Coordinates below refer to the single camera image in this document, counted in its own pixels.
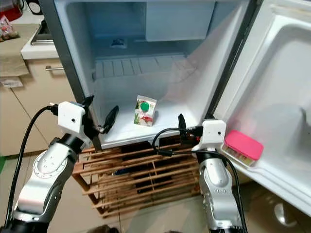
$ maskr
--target kitchen cabinet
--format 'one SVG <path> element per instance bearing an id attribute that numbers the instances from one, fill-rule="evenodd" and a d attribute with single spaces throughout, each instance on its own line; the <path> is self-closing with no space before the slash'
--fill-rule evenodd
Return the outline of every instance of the kitchen cabinet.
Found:
<path id="1" fill-rule="evenodd" d="M 28 60 L 26 63 L 30 74 L 21 77 L 24 86 L 14 88 L 13 92 L 30 116 L 50 102 L 75 101 L 59 59 Z M 47 142 L 62 136 L 57 117 L 51 112 L 44 112 L 35 124 Z"/>
<path id="2" fill-rule="evenodd" d="M 0 156 L 19 153 L 30 120 L 12 89 L 0 86 Z M 33 127 L 25 152 L 44 150 L 47 146 L 39 130 Z"/>

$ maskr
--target floor tile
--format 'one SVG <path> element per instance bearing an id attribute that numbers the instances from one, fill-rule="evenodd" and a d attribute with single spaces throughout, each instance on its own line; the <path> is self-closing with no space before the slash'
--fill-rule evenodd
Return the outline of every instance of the floor tile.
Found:
<path id="1" fill-rule="evenodd" d="M 286 227 L 277 220 L 274 214 L 274 208 L 278 203 L 284 203 L 285 205 L 288 205 L 284 200 L 269 191 L 251 199 L 248 208 L 245 210 L 248 232 L 303 233 L 304 231 L 299 224 L 296 224 L 293 227 Z M 291 222 L 293 221 L 297 221 L 297 219 L 292 215 Z"/>
<path id="2" fill-rule="evenodd" d="M 30 157 L 25 157 L 22 160 L 22 164 L 19 171 L 19 176 L 16 184 L 15 195 L 14 195 L 14 206 L 18 199 L 19 193 L 23 188 L 25 176 L 27 172 L 27 167 L 29 164 Z M 0 173 L 0 225 L 4 224 L 7 202 L 9 199 L 10 188 L 12 183 L 12 178 L 14 175 L 15 167 L 17 164 L 17 159 L 7 159 Z"/>
<path id="3" fill-rule="evenodd" d="M 285 227 L 274 214 L 277 203 L 285 203 L 281 198 L 253 182 L 242 186 L 246 222 L 250 233 L 305 233 L 309 229 L 310 218 L 304 218 L 294 227 Z M 121 218 L 123 233 L 164 233 L 168 230 L 182 233 L 207 233 L 207 222 L 202 209 L 202 198 L 171 202 L 155 207 L 124 214 Z"/>
<path id="4" fill-rule="evenodd" d="M 81 193 L 81 187 L 70 177 L 64 186 L 48 233 L 86 232 L 104 224 L 110 227 L 120 227 L 119 216 L 102 219 L 97 210 L 91 208 L 88 196 L 82 196 Z"/>
<path id="5" fill-rule="evenodd" d="M 291 212 L 305 233 L 311 233 L 311 217 L 291 206 Z"/>
<path id="6" fill-rule="evenodd" d="M 123 233 L 207 232 L 202 198 L 184 199 L 121 215 Z"/>

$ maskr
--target pink container lid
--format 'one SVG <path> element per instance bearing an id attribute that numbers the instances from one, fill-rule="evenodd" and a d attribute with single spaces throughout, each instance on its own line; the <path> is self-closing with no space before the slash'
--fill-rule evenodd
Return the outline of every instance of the pink container lid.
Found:
<path id="1" fill-rule="evenodd" d="M 255 161 L 260 158 L 263 151 L 263 145 L 260 142 L 237 130 L 232 130 L 225 137 L 225 144 Z"/>

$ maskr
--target pink plastic container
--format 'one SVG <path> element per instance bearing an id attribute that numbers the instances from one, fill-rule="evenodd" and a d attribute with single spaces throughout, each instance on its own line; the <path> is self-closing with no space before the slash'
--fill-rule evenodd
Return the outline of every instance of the pink plastic container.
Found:
<path id="1" fill-rule="evenodd" d="M 251 166 L 261 157 L 263 145 L 237 130 L 232 130 L 225 137 L 222 149 L 244 164 Z"/>

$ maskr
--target wooden slat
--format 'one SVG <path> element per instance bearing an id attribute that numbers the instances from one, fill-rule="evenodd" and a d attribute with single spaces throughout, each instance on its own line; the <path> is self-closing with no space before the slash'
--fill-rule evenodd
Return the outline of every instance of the wooden slat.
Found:
<path id="1" fill-rule="evenodd" d="M 161 200 L 156 200 L 156 201 L 153 201 L 153 202 L 150 202 L 150 203 L 139 204 L 139 205 L 123 208 L 123 209 L 120 209 L 120 210 L 115 210 L 115 211 L 112 211 L 112 212 L 105 212 L 101 216 L 102 217 L 107 217 L 107 216 L 113 216 L 113 215 L 117 215 L 117 214 L 125 214 L 125 213 L 131 212 L 133 210 L 137 210 L 137 209 L 141 209 L 141 208 L 146 208 L 146 207 L 150 207 L 150 206 L 153 206 L 153 205 L 163 204 L 163 203 L 166 203 L 166 202 L 176 201 L 176 200 L 180 200 L 180 199 L 184 199 L 184 198 L 189 198 L 189 197 L 192 197 L 191 193 L 184 193 L 184 194 L 180 194 L 178 196 L 169 197 L 169 198 L 165 198 L 165 199 L 161 199 Z"/>
<path id="2" fill-rule="evenodd" d="M 142 193 L 142 194 L 137 194 L 137 195 L 134 195 L 134 196 L 125 197 L 125 198 L 122 198 L 122 199 L 117 199 L 117 200 L 114 200 L 114 201 L 98 203 L 96 205 L 93 205 L 92 208 L 103 207 L 105 205 L 111 205 L 111 204 L 116 203 L 116 202 L 126 201 L 126 200 L 130 200 L 130 199 L 137 198 L 137 197 L 145 197 L 145 196 L 150 195 L 150 194 L 156 194 L 156 193 L 172 190 L 172 189 L 175 189 L 175 188 L 181 188 L 181 187 L 185 187 L 185 186 L 188 186 L 188 185 L 191 185 L 191 184 L 195 184 L 195 183 L 196 183 L 196 181 L 191 181 L 191 182 L 187 182 L 187 183 L 180 183 L 180 184 L 172 185 L 170 187 L 160 188 L 160 189 L 152 190 L 152 191 L 145 192 L 145 193 Z"/>
<path id="3" fill-rule="evenodd" d="M 100 167 L 85 168 L 81 170 L 74 170 L 73 174 L 92 175 L 92 174 L 97 174 L 97 173 L 108 173 L 108 172 L 113 172 L 113 171 L 120 170 L 120 169 L 146 165 L 146 164 L 149 164 L 151 160 L 154 162 L 158 162 L 158 161 L 163 161 L 167 159 L 170 159 L 170 157 L 163 158 L 163 156 L 161 155 L 151 155 L 148 157 L 137 158 L 137 159 L 120 162 L 119 166 L 111 166 L 108 168 L 103 168 L 103 166 L 100 166 Z"/>
<path id="4" fill-rule="evenodd" d="M 126 176 L 126 177 L 128 177 L 128 178 L 134 178 L 134 177 L 137 177 L 137 176 L 146 175 L 146 174 L 148 174 L 148 173 L 150 173 L 150 172 L 156 173 L 156 172 L 159 172 L 159 171 L 164 171 L 164 170 L 173 169 L 173 168 L 180 168 L 180 167 L 182 167 L 182 166 L 195 165 L 195 164 L 197 164 L 196 160 L 193 160 L 193 161 L 185 161 L 185 162 L 183 162 L 183 163 L 178 163 L 178 164 L 174 164 L 174 165 L 159 166 L 159 167 L 156 168 L 156 169 L 149 169 L 149 170 L 147 170 L 147 171 L 138 171 L 138 172 L 133 172 L 133 173 L 129 173 L 129 174 L 124 174 L 123 176 Z M 111 180 L 110 180 L 110 181 L 107 181 L 107 180 L 108 180 L 107 178 L 104 178 L 103 180 L 104 180 L 105 182 L 108 182 L 108 183 L 111 182 Z"/>
<path id="5" fill-rule="evenodd" d="M 150 185 L 146 185 L 146 186 L 139 187 L 139 188 L 130 188 L 129 190 L 130 190 L 130 192 L 132 192 L 132 191 L 138 192 L 138 191 L 141 191 L 143 189 L 151 188 L 152 186 L 154 188 L 157 188 L 158 186 L 162 186 L 162 185 L 166 185 L 166 184 L 185 182 L 188 179 L 194 179 L 194 178 L 192 176 L 190 176 L 190 174 L 186 174 L 186 175 L 183 174 L 183 176 L 178 178 L 178 179 L 171 179 L 171 180 L 168 180 L 168 181 L 163 181 L 163 182 L 155 183 L 153 185 L 150 184 Z M 114 198 L 114 197 L 119 197 L 120 198 L 120 197 L 128 196 L 129 193 L 130 193 L 130 192 L 126 192 L 124 190 L 120 190 L 120 187 L 117 187 L 115 189 L 111 189 L 109 191 L 115 191 L 116 192 L 114 194 L 110 194 L 109 198 Z M 100 198 L 98 201 L 100 202 L 100 201 L 102 201 L 104 199 L 105 199 L 105 197 Z"/>
<path id="6" fill-rule="evenodd" d="M 191 145 L 168 144 L 178 140 L 178 136 L 162 139 L 161 148 L 180 152 L 191 149 Z M 136 150 L 145 146 L 146 143 L 138 143 L 133 148 L 127 145 L 98 152 L 90 149 L 80 155 L 72 176 L 102 217 L 199 193 L 196 159 L 188 154 L 163 157 L 153 153 L 152 148 Z M 127 173 L 114 175 L 124 169 L 128 169 Z"/>
<path id="7" fill-rule="evenodd" d="M 192 170 L 197 170 L 197 168 L 196 167 L 191 167 L 191 168 L 187 168 L 187 169 L 183 169 L 183 170 L 167 172 L 167 173 L 164 173 L 164 174 L 152 176 L 152 179 L 163 178 L 163 177 L 167 177 L 167 176 L 171 176 L 171 175 L 175 175 L 175 174 L 180 174 L 180 173 L 187 172 L 187 171 L 192 171 Z M 143 181 L 147 181 L 148 179 L 149 179 L 149 177 L 141 178 L 141 179 L 137 179 L 137 180 L 139 180 L 140 182 L 143 182 Z M 134 184 L 134 183 L 137 182 L 137 180 L 124 182 L 123 185 Z M 97 192 L 100 192 L 100 191 L 105 191 L 105 190 L 108 190 L 110 188 L 117 187 L 118 185 L 119 184 L 116 184 L 116 185 L 113 184 L 111 186 L 103 187 L 103 188 L 99 188 L 99 189 L 90 188 L 88 191 L 84 191 L 83 195 L 88 195 L 88 194 L 91 194 L 91 193 L 97 193 Z"/>

